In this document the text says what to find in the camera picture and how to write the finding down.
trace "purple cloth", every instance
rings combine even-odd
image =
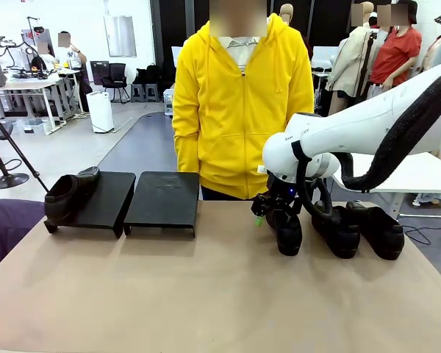
[[[44,203],[0,200],[0,262],[44,217]]]

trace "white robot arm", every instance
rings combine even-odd
[[[329,177],[340,163],[345,186],[366,191],[385,181],[408,154],[434,150],[441,155],[441,65],[328,118],[295,114],[285,132],[267,141],[263,162],[270,179],[289,184],[288,190],[297,185],[304,197],[305,179]],[[350,153],[375,155],[365,176],[353,176]],[[310,200],[302,201],[315,211]]]

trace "beige jacket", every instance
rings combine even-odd
[[[426,52],[425,57],[421,63],[424,71],[441,64],[441,38],[437,39]]]
[[[327,90],[343,90],[349,96],[356,97],[362,65],[368,50],[368,29],[369,24],[365,24],[350,33],[349,39],[338,53],[326,86]]]

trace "shoe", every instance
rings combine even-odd
[[[316,202],[315,206],[319,209],[324,208],[320,201]],[[312,216],[312,225],[335,256],[341,259],[351,259],[356,254],[361,239],[358,224],[342,206],[333,207],[332,217],[340,220],[338,225],[331,221],[324,221],[315,215]]]
[[[380,207],[366,208],[348,202],[346,209],[359,223],[359,231],[384,260],[397,260],[405,244],[404,228]]]
[[[58,223],[69,218],[94,192],[99,177],[98,167],[85,169],[77,175],[60,177],[44,198],[44,211],[48,220]]]
[[[271,211],[266,214],[266,221],[276,233],[279,252],[284,256],[296,256],[302,244],[299,217],[289,217],[282,211]]]

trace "stool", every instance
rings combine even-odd
[[[2,125],[7,130],[8,134],[11,135],[11,133],[13,131],[13,125],[10,122],[6,122]],[[1,133],[1,131],[0,131],[0,140],[7,140],[7,138]],[[0,170],[3,173],[3,176],[0,176],[0,189],[13,188],[14,186],[24,184],[29,179],[28,174],[24,174],[24,173],[10,174],[10,173],[8,173],[9,171],[16,169],[17,167],[19,167],[21,165],[20,160],[11,160],[10,162],[12,162],[12,161],[18,161],[19,164],[14,168],[7,169],[7,167],[5,166],[5,163],[3,163],[3,160],[1,160],[1,157],[0,157]]]
[[[144,88],[142,85],[131,85],[131,102],[140,102],[143,103],[146,101],[144,98]]]
[[[160,101],[159,90],[156,83],[146,84],[146,101]]]

